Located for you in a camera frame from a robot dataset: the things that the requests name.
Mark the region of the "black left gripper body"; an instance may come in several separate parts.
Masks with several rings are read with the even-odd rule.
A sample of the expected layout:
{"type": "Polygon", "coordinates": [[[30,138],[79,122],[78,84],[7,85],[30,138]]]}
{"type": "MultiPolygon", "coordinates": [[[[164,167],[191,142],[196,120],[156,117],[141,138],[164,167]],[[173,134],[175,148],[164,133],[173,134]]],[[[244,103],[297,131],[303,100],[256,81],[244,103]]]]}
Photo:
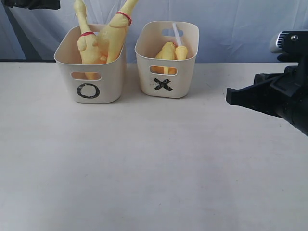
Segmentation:
{"type": "Polygon", "coordinates": [[[60,9],[59,0],[1,0],[2,4],[7,7],[18,7],[29,10],[35,9],[60,9]]]}

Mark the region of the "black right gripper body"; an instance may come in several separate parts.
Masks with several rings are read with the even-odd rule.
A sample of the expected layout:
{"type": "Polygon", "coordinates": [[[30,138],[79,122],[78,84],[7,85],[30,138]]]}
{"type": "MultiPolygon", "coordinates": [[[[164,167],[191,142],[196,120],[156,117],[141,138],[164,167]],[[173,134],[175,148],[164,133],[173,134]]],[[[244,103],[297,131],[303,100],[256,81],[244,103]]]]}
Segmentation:
{"type": "Polygon", "coordinates": [[[308,134],[308,69],[287,66],[283,73],[256,74],[242,89],[227,88],[226,102],[282,118],[308,134]]]}

